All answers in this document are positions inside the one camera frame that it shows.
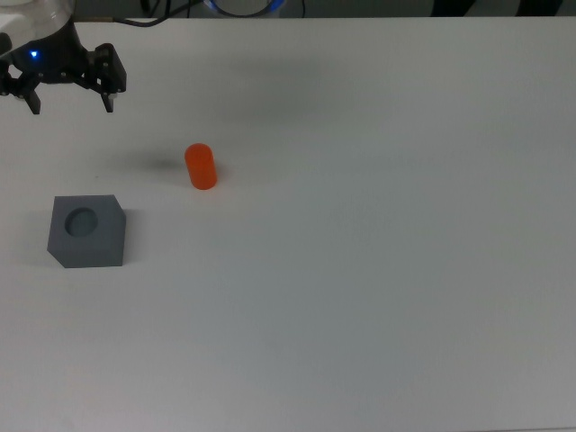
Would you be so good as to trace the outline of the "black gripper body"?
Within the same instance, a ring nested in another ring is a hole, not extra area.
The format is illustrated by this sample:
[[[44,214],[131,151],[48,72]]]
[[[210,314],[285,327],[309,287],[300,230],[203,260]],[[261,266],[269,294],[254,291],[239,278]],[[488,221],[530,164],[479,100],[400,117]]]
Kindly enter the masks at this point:
[[[74,22],[67,22],[50,36],[20,46],[13,35],[8,35],[8,40],[8,67],[13,66],[21,72],[18,77],[8,74],[9,86],[30,77],[46,84],[93,84],[87,50],[80,42]]]

